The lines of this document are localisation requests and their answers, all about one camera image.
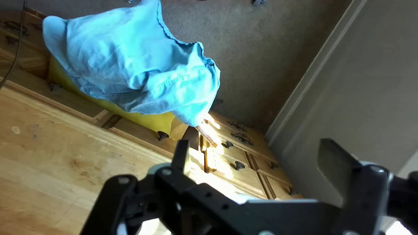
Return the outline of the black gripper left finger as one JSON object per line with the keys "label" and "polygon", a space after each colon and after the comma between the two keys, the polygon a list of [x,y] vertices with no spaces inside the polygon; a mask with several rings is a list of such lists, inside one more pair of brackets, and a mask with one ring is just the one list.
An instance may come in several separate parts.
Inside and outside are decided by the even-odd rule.
{"label": "black gripper left finger", "polygon": [[179,235],[242,234],[236,204],[184,175],[188,150],[189,142],[180,140],[172,160],[151,167],[141,180],[133,175],[110,177],[81,235],[137,235],[144,222],[155,218]]}

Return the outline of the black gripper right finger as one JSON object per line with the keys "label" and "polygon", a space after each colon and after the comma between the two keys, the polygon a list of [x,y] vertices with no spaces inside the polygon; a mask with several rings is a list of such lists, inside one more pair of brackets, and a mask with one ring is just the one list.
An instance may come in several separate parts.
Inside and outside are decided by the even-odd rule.
{"label": "black gripper right finger", "polygon": [[418,234],[418,171],[398,177],[376,163],[363,163],[332,138],[321,138],[317,166],[344,197],[330,230],[334,235],[383,235],[385,215]]}

